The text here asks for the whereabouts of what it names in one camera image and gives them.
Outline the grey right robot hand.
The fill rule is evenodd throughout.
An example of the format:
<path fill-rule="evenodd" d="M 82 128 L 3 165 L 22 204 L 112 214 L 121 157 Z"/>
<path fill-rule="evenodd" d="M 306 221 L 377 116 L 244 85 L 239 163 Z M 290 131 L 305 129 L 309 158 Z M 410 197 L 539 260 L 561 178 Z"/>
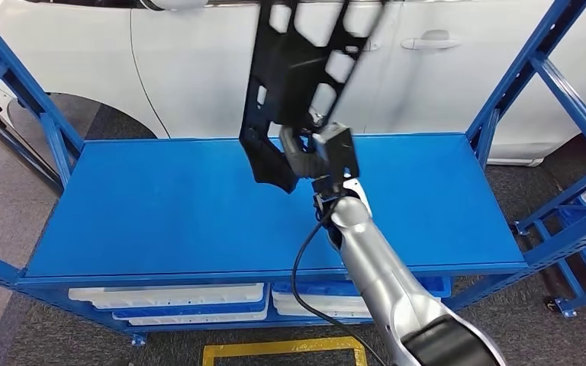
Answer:
<path fill-rule="evenodd" d="M 330 174 L 329 165 L 317 151 L 317 142 L 324 138 L 322 133 L 312 133 L 311 144 L 303 147 L 303 140 L 296 129 L 283 126 L 279 132 L 279 139 L 284 149 L 285 158 L 291 170 L 299 178 L 321 178 Z"/>

